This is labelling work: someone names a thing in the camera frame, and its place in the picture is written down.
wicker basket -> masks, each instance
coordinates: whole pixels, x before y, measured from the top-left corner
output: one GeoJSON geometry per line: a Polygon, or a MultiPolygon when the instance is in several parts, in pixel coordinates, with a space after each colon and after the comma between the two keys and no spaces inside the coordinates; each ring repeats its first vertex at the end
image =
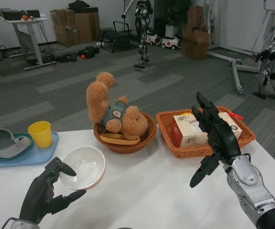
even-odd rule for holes
{"type": "MultiPolygon", "coordinates": [[[[230,113],[231,111],[226,108],[219,106],[217,107],[220,112],[230,113]]],[[[160,112],[157,114],[157,121],[162,131],[165,142],[172,151],[172,153],[178,158],[193,157],[193,156],[210,156],[212,155],[212,149],[209,145],[191,146],[191,147],[175,147],[172,141],[170,132],[171,125],[174,115],[181,115],[183,113],[192,113],[191,110],[180,110],[180,111],[167,111],[160,112]]],[[[238,139],[240,148],[244,147],[246,144],[255,140],[255,134],[244,124],[238,117],[231,116],[231,118],[236,122],[236,124],[242,129],[242,134],[238,139]]]]}
{"type": "Polygon", "coordinates": [[[155,123],[155,120],[150,117],[148,114],[141,112],[148,121],[148,128],[147,131],[140,137],[141,141],[136,145],[130,145],[130,146],[123,146],[123,145],[116,145],[104,142],[100,139],[101,134],[109,133],[102,125],[95,124],[94,126],[94,135],[96,139],[103,145],[107,146],[112,151],[119,153],[119,154],[132,154],[136,151],[141,150],[144,148],[151,140],[156,136],[157,133],[157,125],[155,123]]]}

ceramic bowl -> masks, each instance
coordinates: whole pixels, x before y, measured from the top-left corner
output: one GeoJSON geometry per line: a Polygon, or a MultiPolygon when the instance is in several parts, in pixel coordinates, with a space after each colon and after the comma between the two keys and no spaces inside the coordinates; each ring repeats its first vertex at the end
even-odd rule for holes
{"type": "Polygon", "coordinates": [[[76,172],[76,176],[71,177],[61,172],[60,179],[65,186],[74,190],[95,187],[101,181],[106,168],[103,153],[91,146],[73,150],[63,162],[76,172]]]}

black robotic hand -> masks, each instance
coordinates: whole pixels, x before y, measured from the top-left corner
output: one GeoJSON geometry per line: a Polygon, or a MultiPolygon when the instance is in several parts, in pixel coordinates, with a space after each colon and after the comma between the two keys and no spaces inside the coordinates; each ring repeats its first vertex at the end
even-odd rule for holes
{"type": "Polygon", "coordinates": [[[67,197],[59,195],[53,198],[53,184],[58,180],[60,172],[76,176],[71,167],[55,157],[47,164],[45,171],[33,180],[25,196],[19,219],[39,224],[46,214],[55,214],[67,208],[86,193],[86,190],[78,190],[67,197]]]}
{"type": "Polygon", "coordinates": [[[258,62],[259,60],[264,61],[264,59],[268,57],[269,53],[270,53],[269,50],[267,49],[263,50],[260,54],[257,55],[255,62],[258,62]]]}
{"type": "Polygon", "coordinates": [[[218,167],[219,161],[225,163],[230,158],[241,154],[232,129],[229,124],[219,117],[216,106],[200,92],[197,92],[197,101],[203,112],[195,106],[191,109],[199,122],[199,128],[208,133],[208,143],[213,150],[213,154],[206,156],[201,161],[200,168],[190,181],[191,187],[198,185],[206,175],[211,175],[218,167]]]}

chair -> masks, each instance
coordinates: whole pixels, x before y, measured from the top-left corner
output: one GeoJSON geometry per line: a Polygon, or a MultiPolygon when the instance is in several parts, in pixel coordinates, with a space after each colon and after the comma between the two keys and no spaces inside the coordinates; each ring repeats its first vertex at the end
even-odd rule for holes
{"type": "Polygon", "coordinates": [[[116,45],[121,44],[123,47],[129,49],[130,48],[130,32],[131,32],[131,30],[129,29],[129,24],[120,22],[120,21],[114,21],[113,26],[114,26],[114,31],[107,31],[101,35],[100,48],[107,50],[111,53],[114,53],[115,49],[116,49],[116,45]],[[124,26],[126,25],[127,30],[117,31],[115,23],[124,24],[124,26]],[[109,43],[112,43],[112,45],[113,45],[112,50],[109,50],[109,49],[103,47],[103,42],[107,42],[107,41],[109,41],[109,43]]]}

floor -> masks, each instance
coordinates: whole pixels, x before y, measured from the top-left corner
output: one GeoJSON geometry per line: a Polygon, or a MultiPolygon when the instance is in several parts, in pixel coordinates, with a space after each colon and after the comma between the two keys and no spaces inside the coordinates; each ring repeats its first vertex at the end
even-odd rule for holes
{"type": "MultiPolygon", "coordinates": [[[[82,49],[73,46],[60,52],[82,49]]],[[[233,58],[238,53],[215,50],[233,58]]],[[[138,62],[137,50],[115,54],[101,50],[93,59],[61,63],[34,70],[26,67],[22,57],[0,62],[0,128],[26,132],[30,124],[47,120],[54,131],[90,129],[85,90],[100,72],[115,75],[116,85],[110,90],[111,101],[126,95],[130,104],[155,117],[168,110],[187,109],[197,105],[196,92],[202,92],[216,105],[229,107],[244,117],[256,133],[257,141],[275,159],[275,100],[262,100],[252,95],[257,78],[252,73],[239,73],[245,94],[238,95],[229,63],[214,57],[194,61],[180,51],[149,48],[150,62],[144,70],[133,67],[138,62]]],[[[273,94],[270,85],[267,93],[273,94]]]]}

